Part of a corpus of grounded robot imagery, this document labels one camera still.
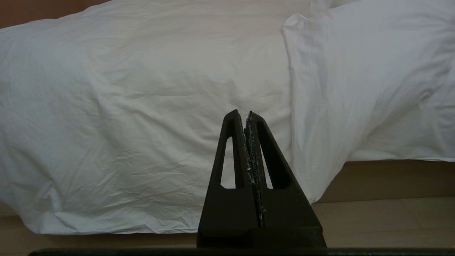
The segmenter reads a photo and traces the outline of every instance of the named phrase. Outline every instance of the wall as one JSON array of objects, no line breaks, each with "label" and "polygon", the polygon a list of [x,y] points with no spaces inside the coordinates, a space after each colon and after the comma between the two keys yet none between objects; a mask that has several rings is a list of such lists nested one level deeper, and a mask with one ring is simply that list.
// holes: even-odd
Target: wall
[{"label": "wall", "polygon": [[1,0],[0,28],[32,20],[57,19],[108,0]]}]

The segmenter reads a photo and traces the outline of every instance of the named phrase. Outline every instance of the white duvet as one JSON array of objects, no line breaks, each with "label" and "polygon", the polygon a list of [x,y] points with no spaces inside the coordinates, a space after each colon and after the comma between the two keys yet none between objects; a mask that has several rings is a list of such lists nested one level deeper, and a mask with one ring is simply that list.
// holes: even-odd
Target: white duvet
[{"label": "white duvet", "polygon": [[[113,0],[0,30],[0,200],[36,233],[195,232],[226,113],[260,114],[293,163],[281,28],[308,10],[309,0]],[[452,85],[352,159],[454,160],[443,138],[453,140]],[[394,136],[415,120],[418,133]],[[320,175],[317,191],[299,180],[312,202],[331,181]]]}]

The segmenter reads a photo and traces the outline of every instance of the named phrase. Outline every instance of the pillowcase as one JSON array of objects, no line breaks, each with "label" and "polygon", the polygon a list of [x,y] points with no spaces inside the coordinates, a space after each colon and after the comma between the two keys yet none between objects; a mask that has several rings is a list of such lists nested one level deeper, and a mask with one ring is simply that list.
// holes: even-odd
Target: pillowcase
[{"label": "pillowcase", "polygon": [[310,202],[368,134],[444,83],[455,51],[453,10],[452,0],[358,0],[286,21],[292,166]]}]

